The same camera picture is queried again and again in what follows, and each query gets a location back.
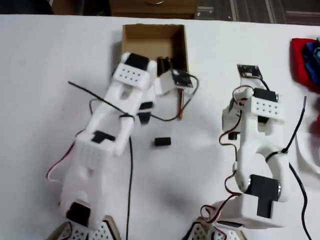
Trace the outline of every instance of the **cardboard box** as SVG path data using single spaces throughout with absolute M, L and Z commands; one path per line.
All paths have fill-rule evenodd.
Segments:
M 124 25 L 122 53 L 129 52 L 157 61 L 171 58 L 174 68 L 188 71 L 186 30 L 184 25 Z

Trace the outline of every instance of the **white surface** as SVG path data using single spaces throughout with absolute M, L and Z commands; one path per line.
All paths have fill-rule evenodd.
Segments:
M 189 69 L 201 85 L 182 121 L 152 119 L 132 136 L 130 240 L 181 239 L 199 216 L 202 204 L 227 196 L 223 180 L 232 172 L 234 152 L 220 146 L 218 136 L 222 110 L 240 83 L 237 64 L 258 65 L 269 87 L 283 94 L 285 140 L 297 124 L 304 95 L 308 99 L 301 129 L 308 129 L 308 121 L 316 119 L 318 96 L 293 81 L 289 42 L 294 37 L 317 37 L 317 26 L 0 15 L 2 239 L 43 240 L 62 222 L 58 213 L 61 189 L 48 184 L 45 174 L 88 122 L 91 99 L 67 81 L 103 96 L 120 58 L 122 25 L 134 23 L 185 24 Z M 169 117 L 176 113 L 175 98 L 161 101 L 157 101 L 156 114 Z M 155 137 L 166 136 L 171 137 L 170 147 L 150 147 Z M 295 144 L 288 156 L 299 172 Z M 109 167 L 108 211 L 124 238 L 129 148 Z M 300 220 L 302 194 L 292 175 L 290 179 L 287 227 L 245 231 L 249 240 L 306 239 Z M 309 196 L 306 225 L 316 239 L 319 179 L 308 181 L 305 188 Z

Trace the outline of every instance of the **black cable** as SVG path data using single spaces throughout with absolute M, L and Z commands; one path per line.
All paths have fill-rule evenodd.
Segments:
M 176 116 L 174 116 L 174 117 L 172 117 L 172 118 L 169 118 L 169 119 L 165 119 L 165 118 L 162 118 L 162 117 L 153 115 L 153 114 L 150 115 L 151 117 L 153 117 L 153 118 L 155 118 L 155 119 L 158 119 L 158 120 L 160 120 L 160 121 L 163 121 L 163 122 L 170 122 L 170 121 L 173 121 L 173 120 L 177 119 L 177 118 L 179 117 L 180 113 L 185 110 L 185 108 L 186 108 L 187 105 L 190 103 L 190 101 L 192 100 L 192 98 L 194 97 L 194 95 L 196 94 L 196 92 L 197 92 L 197 90 L 198 90 L 198 88 L 199 88 L 199 79 L 198 79 L 196 76 L 191 75 L 191 74 L 189 74 L 189 73 L 187 73 L 187 72 L 186 72 L 186 74 L 187 74 L 189 77 L 194 78 L 194 79 L 196 80 L 196 87 L 195 87 L 195 89 L 194 89 L 194 91 L 193 91 L 193 93 L 192 93 L 192 95 L 191 95 L 191 98 L 188 99 L 188 101 L 186 101 L 186 103 L 185 103 L 185 105 L 183 106 L 183 108 L 177 113 Z
M 302 207 L 302 212 L 301 212 L 301 222 L 302 222 L 302 227 L 303 227 L 303 230 L 306 234 L 306 236 L 308 237 L 309 240 L 312 240 L 308 230 L 307 230 L 307 227 L 306 227 L 306 221 L 305 221 L 305 214 L 306 214 L 306 209 L 307 209 L 307 204 L 308 204 L 308 197 L 307 197 L 307 193 L 306 193 L 306 190 L 305 190 L 305 187 L 300 179 L 300 177 L 298 176 L 297 172 L 295 171 L 295 169 L 292 167 L 292 165 L 289 163 L 289 168 L 291 170 L 291 172 L 293 173 L 296 181 L 298 182 L 299 184 L 299 187 L 301 189 L 301 192 L 302 192 L 302 195 L 303 195 L 303 207 Z
M 270 154 L 265 158 L 265 161 L 266 161 L 266 162 L 268 162 L 269 159 L 270 159 L 271 157 L 273 157 L 274 155 L 276 155 L 276 154 L 280 154 L 280 153 L 286 154 L 286 153 L 288 152 L 291 144 L 293 143 L 293 141 L 294 141 L 294 139 L 295 139 L 295 136 L 296 136 L 296 134 L 297 134 L 297 131 L 298 131 L 298 129 L 300 128 L 300 125 L 301 125 L 301 123 L 302 123 L 302 120 L 303 120 L 303 118 L 304 118 L 304 114 L 305 114 L 305 110 L 306 110 L 306 101 L 307 101 L 307 97 L 304 96 L 304 98 L 303 98 L 303 107 L 302 107 L 302 111 L 301 111 L 301 114 L 300 114 L 300 118 L 299 118 L 299 121 L 298 121 L 297 125 L 295 126 L 295 129 L 294 129 L 294 131 L 293 131 L 293 134 L 292 134 L 292 136 L 291 136 L 291 138 L 290 138 L 289 143 L 288 143 L 287 146 L 286 146 L 285 148 L 283 148 L 282 150 L 280 150 L 280 151 L 274 151 L 274 152 L 270 153 Z
M 289 150 L 292 142 L 293 142 L 294 139 L 295 139 L 295 136 L 296 136 L 296 134 L 297 134 L 297 131 L 298 131 L 300 125 L 301 125 L 302 119 L 304 118 L 305 109 L 306 109 L 306 101 L 307 101 L 307 97 L 304 96 L 304 99 L 303 99 L 303 108 L 302 108 L 302 111 L 301 111 L 301 114 L 300 114 L 299 121 L 298 121 L 298 123 L 297 123 L 297 125 L 296 125 L 296 127 L 295 127 L 295 129 L 294 129 L 294 131 L 293 131 L 292 137 L 291 137 L 288 145 L 287 145 L 284 149 L 281 150 L 282 153 L 287 153 L 287 152 L 288 152 L 288 150 Z
M 270 88 L 268 87 L 267 83 L 262 79 L 262 77 L 259 77 L 259 80 L 261 81 L 261 83 L 265 86 L 265 88 L 270 91 Z
M 84 87 L 82 87 L 82 86 L 79 86 L 78 84 L 75 84 L 75 83 L 72 82 L 72 81 L 68 81 L 68 84 L 70 84 L 70 85 L 72 85 L 72 86 L 74 86 L 74 87 L 76 87 L 76 88 L 78 88 L 78 89 L 81 89 L 81 90 L 87 92 L 88 94 L 91 94 L 91 95 L 94 96 L 96 99 L 98 99 L 98 100 L 100 100 L 100 101 L 108 104 L 109 106 L 113 107 L 114 109 L 117 109 L 118 111 L 122 112 L 123 114 L 126 113 L 125 111 L 123 111 L 123 110 L 120 109 L 119 107 L 117 107 L 117 106 L 113 105 L 112 103 L 104 100 L 102 97 L 98 96 L 97 94 L 93 93 L 92 91 L 90 91 L 90 90 L 88 90 L 88 89 L 86 89 L 86 88 L 84 88 Z
M 89 101 L 89 110 L 90 110 L 91 115 L 94 113 L 94 111 L 92 110 L 92 106 L 91 106 L 93 101 L 99 101 L 99 99 L 93 98 Z
M 267 91 L 270 91 L 270 88 L 268 87 L 268 84 L 263 80 L 262 76 L 261 77 L 257 77 L 257 76 L 246 76 L 246 78 L 248 79 L 259 79 L 260 82 L 265 86 L 265 89 Z
M 285 148 L 283 148 L 282 150 L 280 151 L 274 151 L 272 153 L 270 153 L 266 158 L 265 158 L 265 161 L 268 162 L 269 159 L 271 159 L 274 155 L 277 155 L 277 154 L 287 154 L 288 151 L 289 151 L 289 148 L 291 146 L 291 144 L 293 143 L 294 139 L 295 139 L 295 136 L 297 134 L 297 131 L 301 125 L 301 122 L 304 118 L 304 114 L 305 114 L 305 110 L 306 110 L 306 101 L 307 101 L 307 97 L 304 96 L 304 99 L 303 99 L 303 108 L 302 108 L 302 111 L 301 111 L 301 114 L 300 114 L 300 118 L 299 118 L 299 121 L 297 123 L 297 125 L 295 126 L 295 129 L 293 131 L 293 134 L 291 136 L 291 139 L 289 141 L 289 143 L 287 144 L 287 146 Z M 291 163 L 289 162 L 289 168 L 291 170 L 291 172 L 293 173 L 296 181 L 298 182 L 299 184 L 299 187 L 301 189 L 301 192 L 302 192 L 302 195 L 303 195 L 303 207 L 302 207 L 302 211 L 301 211 L 301 222 L 302 222 L 302 227 L 303 227 L 303 230 L 306 234 L 306 236 L 308 237 L 309 240 L 312 240 L 308 230 L 307 230 L 307 227 L 306 227 L 306 221 L 305 221 L 305 214 L 306 214 L 306 209 L 307 209 L 307 204 L 308 204 L 308 197 L 307 197 L 307 193 L 306 193 L 306 190 L 305 190 L 305 187 L 300 179 L 300 177 L 298 176 L 297 172 L 295 171 L 294 167 L 291 165 Z
M 128 207 L 127 207 L 127 214 L 126 214 L 126 231 L 125 231 L 125 239 L 128 240 L 129 235 L 129 219 L 130 219 L 130 201 L 131 201 L 131 186 L 132 186 L 132 176 L 134 172 L 134 156 L 133 156 L 133 149 L 132 149 L 132 140 L 129 137 L 129 147 L 130 147 L 130 179 L 129 179 L 129 191 L 128 191 Z

